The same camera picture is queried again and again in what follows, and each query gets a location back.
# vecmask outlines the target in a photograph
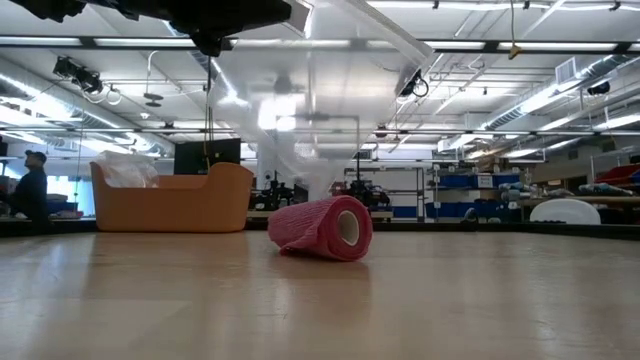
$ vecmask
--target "black monitor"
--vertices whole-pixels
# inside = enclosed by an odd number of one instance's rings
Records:
[[[219,162],[240,164],[240,139],[215,140],[207,142],[209,164]],[[176,145],[173,173],[176,175],[206,175],[207,161],[204,143],[190,142]]]

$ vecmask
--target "window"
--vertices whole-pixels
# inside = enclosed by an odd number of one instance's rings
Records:
[[[84,216],[94,216],[96,213],[91,179],[75,176],[48,176],[47,193],[65,195],[68,202],[77,202],[78,211],[82,211]]]

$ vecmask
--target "ceiling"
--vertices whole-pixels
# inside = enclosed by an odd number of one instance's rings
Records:
[[[478,4],[508,4],[504,1],[459,1],[467,9],[442,7],[432,9],[432,3],[422,1],[372,2],[380,12],[416,38],[430,39],[501,39],[511,38],[511,27],[517,39],[540,41],[637,41],[640,39],[640,12],[619,9],[569,11],[566,8],[600,6],[603,1],[563,1],[563,8],[543,11],[539,8],[522,9],[516,2],[513,23],[509,9],[480,11]],[[553,6],[554,2],[544,3]],[[625,2],[634,6],[634,1]],[[318,6],[311,27],[312,39],[379,38],[379,34],[340,11],[339,8]],[[84,12],[64,23],[42,21],[23,8],[9,2],[0,2],[0,34],[5,35],[99,35],[99,36],[172,36],[162,21],[141,18],[126,20],[118,12],[87,6]],[[299,35],[284,25],[247,31],[243,39],[298,39]],[[45,50],[0,49],[0,57],[13,62],[33,74],[55,82],[59,86],[80,94],[68,81],[60,81],[52,74],[59,56],[71,57],[77,63],[100,72],[101,79],[113,85],[123,95],[118,105],[107,101],[97,104],[105,110],[142,127],[161,127],[174,122],[176,127],[201,128],[204,126],[206,94],[205,69],[188,52],[161,51],[150,61],[150,79],[147,85],[148,51],[98,50]],[[444,54],[431,55],[424,64],[428,70],[430,92],[428,96],[403,106],[395,103],[395,86],[400,72],[411,64],[399,52],[323,52],[313,57],[308,52],[242,51],[225,52],[217,65],[225,74],[225,82],[238,91],[240,97],[257,104],[272,96],[274,82],[283,75],[291,79],[302,96],[305,107],[322,112],[350,116],[357,114],[363,124],[373,127],[386,123],[390,127],[416,128],[474,128],[469,116],[482,118],[518,101],[520,96],[543,86],[555,78],[555,67],[571,58],[569,55],[519,55],[509,60],[506,55]],[[579,57],[578,63],[593,57]],[[612,91],[621,93],[633,88],[637,65],[633,64],[612,79]],[[143,97],[145,92],[164,96],[162,107],[151,108]],[[104,94],[91,97],[99,101]],[[583,106],[601,101],[583,100]],[[566,116],[580,108],[577,93],[564,97],[553,106],[543,107],[535,115],[550,120]],[[253,121],[256,110],[242,109],[242,115],[217,109],[214,114],[218,126],[246,127],[243,121]],[[316,127],[353,128],[348,119]],[[200,140],[199,134],[177,134],[168,138],[172,142]],[[404,139],[410,143],[435,144],[441,136],[416,135]],[[341,142],[344,136],[321,135],[315,141]]]

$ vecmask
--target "wooden table surface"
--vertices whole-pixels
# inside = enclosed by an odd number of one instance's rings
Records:
[[[376,233],[361,262],[264,232],[0,241],[0,359],[640,359],[640,244]]]

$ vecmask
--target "ceiling beam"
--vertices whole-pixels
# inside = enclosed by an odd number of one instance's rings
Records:
[[[511,40],[472,39],[418,39],[432,47],[436,53],[508,54]],[[638,54],[640,42],[544,41],[522,40],[517,45],[522,54],[542,55],[609,55]],[[191,51],[197,47],[188,38],[176,37],[97,37],[51,35],[0,35],[0,48],[83,49],[127,51]],[[223,51],[395,51],[386,41],[352,40],[283,40],[234,39],[223,41]]]
[[[0,127],[0,131],[11,132],[44,132],[44,133],[151,133],[151,134],[200,134],[211,132],[202,128],[112,128],[112,129],[81,129],[81,128],[37,128],[37,127]],[[355,129],[294,129],[287,131],[292,134],[355,134]],[[472,129],[387,129],[387,130],[363,130],[363,132],[375,135],[533,135],[533,136],[640,136],[640,131],[626,130],[605,130],[605,131],[576,131],[576,130],[472,130]],[[232,134],[233,129],[218,128],[213,131],[214,134]]]

